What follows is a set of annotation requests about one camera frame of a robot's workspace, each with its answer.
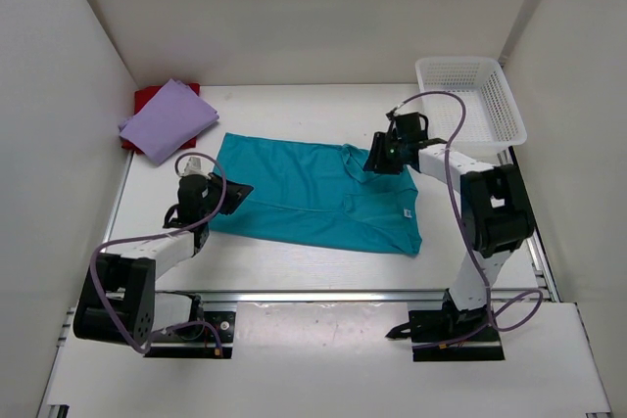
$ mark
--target red cloth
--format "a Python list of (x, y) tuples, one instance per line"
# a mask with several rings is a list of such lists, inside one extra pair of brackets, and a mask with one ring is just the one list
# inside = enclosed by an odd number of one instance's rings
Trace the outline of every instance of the red cloth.
[[(189, 88), (191, 88), (196, 95), (200, 95), (200, 83), (188, 83), (187, 85), (189, 85)], [(144, 88), (143, 90), (137, 90), (135, 92), (135, 112), (134, 113), (136, 115), (139, 113), (139, 111), (142, 108), (144, 108), (144, 105), (146, 105), (150, 101), (150, 99), (153, 98), (157, 94), (160, 88), (161, 86), (153, 86), (153, 87)], [(128, 142), (125, 139), (121, 140), (121, 146), (123, 149), (127, 149), (129, 151), (135, 151), (137, 154), (143, 154), (141, 149), (135, 147), (135, 145), (132, 142)], [(193, 137), (189, 141), (187, 141), (185, 144), (180, 146), (180, 149), (193, 149), (195, 147), (196, 147), (196, 138)]]

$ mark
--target gray wall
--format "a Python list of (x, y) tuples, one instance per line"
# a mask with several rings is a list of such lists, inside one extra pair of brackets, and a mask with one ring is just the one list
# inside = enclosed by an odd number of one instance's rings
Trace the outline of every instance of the gray wall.
[(498, 58), (523, 0), (93, 0), (139, 85), (414, 82), (433, 55)]
[(611, 406), (627, 416), (627, 0), (543, 0), (506, 76), (557, 286), (578, 302)]
[(0, 416), (34, 416), (102, 238), (134, 83), (85, 0), (0, 0)]

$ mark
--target teal shirt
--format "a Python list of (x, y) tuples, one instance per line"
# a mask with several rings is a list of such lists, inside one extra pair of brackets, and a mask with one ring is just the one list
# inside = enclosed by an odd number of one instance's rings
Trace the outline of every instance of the teal shirt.
[(409, 172), (362, 170), (368, 152), (226, 134), (217, 156), (226, 177), (255, 190), (211, 229), (332, 249), (416, 255), (418, 191)]

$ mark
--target folded purple cloth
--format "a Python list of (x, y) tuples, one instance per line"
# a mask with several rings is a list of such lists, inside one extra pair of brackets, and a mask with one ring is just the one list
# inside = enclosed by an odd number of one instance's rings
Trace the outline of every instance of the folded purple cloth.
[(217, 111), (192, 89), (171, 79), (137, 115), (120, 125), (120, 137), (160, 165), (218, 119)]

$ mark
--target white plastic basket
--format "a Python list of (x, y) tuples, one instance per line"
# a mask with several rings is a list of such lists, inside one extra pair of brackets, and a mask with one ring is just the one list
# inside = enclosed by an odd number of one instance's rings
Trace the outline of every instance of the white plastic basket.
[[(475, 157), (493, 156), (527, 140), (527, 131), (506, 77), (494, 59), (424, 58), (415, 63), (421, 92), (446, 90), (466, 104), (466, 121), (453, 147)], [(429, 137), (448, 139), (461, 117), (459, 103), (446, 96), (423, 98)]]

